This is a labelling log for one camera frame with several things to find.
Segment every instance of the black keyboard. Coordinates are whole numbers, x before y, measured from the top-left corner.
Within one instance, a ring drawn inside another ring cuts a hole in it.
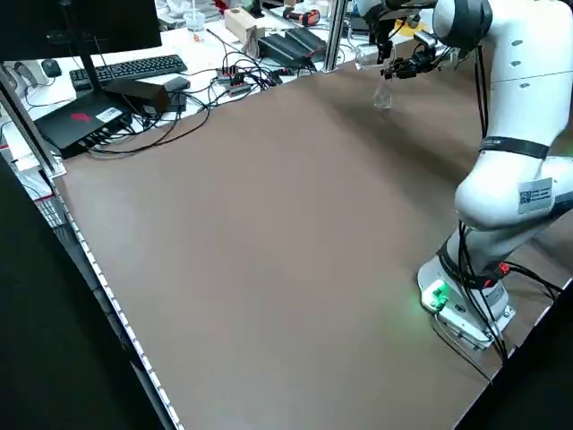
[[[125,63],[101,65],[96,67],[99,81],[105,86],[113,78],[142,79],[162,74],[179,73],[187,70],[187,66],[179,56],[154,56],[142,60],[126,61]],[[76,91],[90,90],[90,79],[85,69],[70,72],[73,88]]]

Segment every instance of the label sticker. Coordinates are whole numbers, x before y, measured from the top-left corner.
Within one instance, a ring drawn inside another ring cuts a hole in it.
[[[552,187],[553,179],[550,177],[519,185],[519,209],[517,212],[522,214],[549,208],[552,205]]]
[[[122,115],[122,111],[116,109],[115,107],[110,107],[104,110],[101,114],[96,115],[96,118],[102,123],[108,123],[112,119],[116,119],[118,116]]]

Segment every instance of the tabletop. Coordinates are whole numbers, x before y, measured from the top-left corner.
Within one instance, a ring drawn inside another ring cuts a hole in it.
[[[379,79],[352,66],[306,76],[163,148],[70,159],[57,178],[188,428],[443,429],[484,387],[433,333],[415,283],[477,157],[473,84],[394,82],[380,112]],[[539,243],[514,258],[569,277]],[[518,345],[548,302],[526,280],[507,285]],[[500,364],[475,356],[490,373]]]

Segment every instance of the black strap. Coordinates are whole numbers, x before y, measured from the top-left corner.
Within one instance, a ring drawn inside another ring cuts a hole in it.
[[[535,159],[545,159],[549,153],[549,146],[511,137],[489,136],[482,140],[480,151],[512,152]]]

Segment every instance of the clear plastic bottle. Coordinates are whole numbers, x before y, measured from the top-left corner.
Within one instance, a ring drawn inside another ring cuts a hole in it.
[[[375,108],[384,110],[392,107],[392,80],[380,78],[374,94],[372,94],[372,104]]]

